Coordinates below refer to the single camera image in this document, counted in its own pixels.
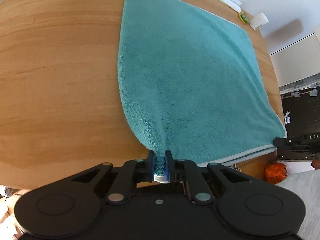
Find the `grey sleeve forearm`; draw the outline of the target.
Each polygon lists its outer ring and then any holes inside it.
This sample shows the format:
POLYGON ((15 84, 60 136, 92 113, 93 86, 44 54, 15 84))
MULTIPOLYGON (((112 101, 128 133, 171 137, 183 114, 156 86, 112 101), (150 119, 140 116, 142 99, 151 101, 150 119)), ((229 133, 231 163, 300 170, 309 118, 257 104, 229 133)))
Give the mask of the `grey sleeve forearm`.
POLYGON ((306 207, 306 215, 298 232, 302 239, 320 239, 320 171, 306 171, 289 175, 277 186, 298 195, 306 207))

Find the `person right hand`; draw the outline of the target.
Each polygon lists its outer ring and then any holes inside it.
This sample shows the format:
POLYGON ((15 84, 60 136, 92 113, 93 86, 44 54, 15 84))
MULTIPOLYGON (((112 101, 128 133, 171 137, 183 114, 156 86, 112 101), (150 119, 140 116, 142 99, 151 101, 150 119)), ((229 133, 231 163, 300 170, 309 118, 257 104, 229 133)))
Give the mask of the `person right hand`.
POLYGON ((313 159, 313 161, 311 162, 311 166, 314 169, 320 169, 320 160, 319 159, 313 159))

